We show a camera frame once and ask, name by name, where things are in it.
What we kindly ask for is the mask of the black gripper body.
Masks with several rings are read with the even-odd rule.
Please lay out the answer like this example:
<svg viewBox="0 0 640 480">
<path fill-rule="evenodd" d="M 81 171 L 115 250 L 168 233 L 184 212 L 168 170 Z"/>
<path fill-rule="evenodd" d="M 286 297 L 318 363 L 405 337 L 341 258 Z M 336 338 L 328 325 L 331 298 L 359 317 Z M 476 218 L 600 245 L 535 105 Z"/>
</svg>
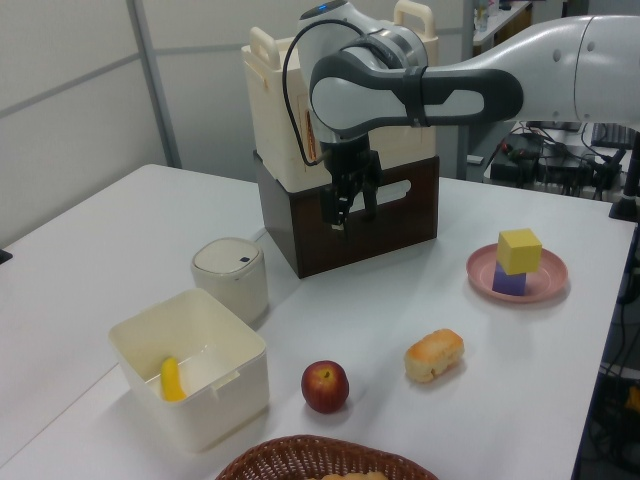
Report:
<svg viewBox="0 0 640 480">
<path fill-rule="evenodd" d="M 339 142 L 321 141 L 320 147 L 332 187 L 347 189 L 368 183 L 377 188 L 381 185 L 379 154 L 371 148 L 368 134 Z"/>
</svg>

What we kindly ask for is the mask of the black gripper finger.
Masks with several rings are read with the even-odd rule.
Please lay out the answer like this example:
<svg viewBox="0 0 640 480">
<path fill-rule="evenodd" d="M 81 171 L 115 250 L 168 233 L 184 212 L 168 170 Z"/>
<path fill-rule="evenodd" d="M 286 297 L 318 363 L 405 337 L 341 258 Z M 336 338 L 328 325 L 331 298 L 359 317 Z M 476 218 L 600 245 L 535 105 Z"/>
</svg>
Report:
<svg viewBox="0 0 640 480">
<path fill-rule="evenodd" d="M 361 193 L 363 195 L 364 211 L 363 219 L 371 222 L 377 215 L 377 190 L 378 185 L 375 181 L 366 179 L 363 183 Z"/>
<path fill-rule="evenodd" d="M 341 235 L 348 234 L 348 217 L 355 195 L 349 189 L 329 185 L 320 191 L 322 222 Z"/>
</svg>

